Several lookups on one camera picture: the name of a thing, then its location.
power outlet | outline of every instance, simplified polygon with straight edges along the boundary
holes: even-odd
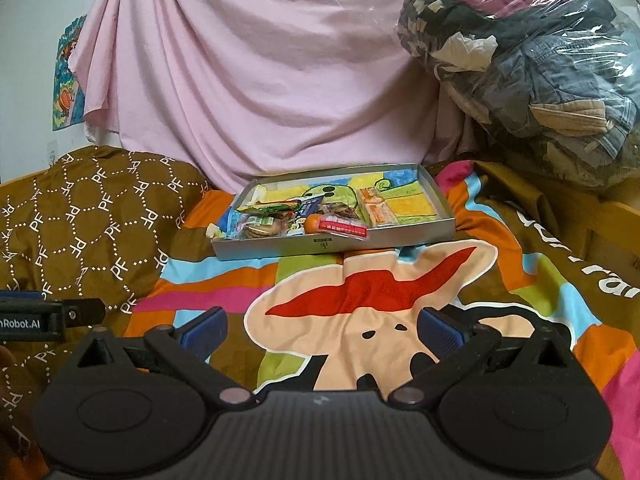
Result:
[[[52,140],[47,143],[47,162],[53,166],[58,160],[58,141]]]

clear plastic bag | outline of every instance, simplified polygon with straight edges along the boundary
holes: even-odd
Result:
[[[388,30],[388,0],[366,6]],[[398,1],[402,46],[519,167],[589,187],[640,170],[640,29],[607,0]]]

brown pillow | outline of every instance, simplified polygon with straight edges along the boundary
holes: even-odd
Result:
[[[0,187],[0,288],[101,298],[106,324],[121,334],[207,189],[196,168],[161,155],[107,146],[69,153]]]

silver tray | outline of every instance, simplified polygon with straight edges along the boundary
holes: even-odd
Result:
[[[361,173],[385,173],[396,170],[414,170],[417,180],[435,209],[438,219],[416,224],[379,227],[369,229],[369,238],[357,240],[333,234],[280,236],[271,238],[249,238],[245,240],[212,240],[219,260],[251,260],[253,258],[276,258],[301,254],[341,253],[403,246],[415,246],[447,242],[454,238],[456,219],[449,203],[431,178],[419,164],[379,164],[375,166],[352,166],[332,170],[303,171],[252,180],[231,204],[238,208],[248,202],[259,184],[274,184],[293,180],[324,177],[349,176]]]

poster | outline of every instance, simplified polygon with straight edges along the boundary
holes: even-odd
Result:
[[[84,121],[84,94],[69,70],[67,61],[73,52],[86,16],[71,23],[58,43],[56,74],[53,81],[53,130],[61,130]]]

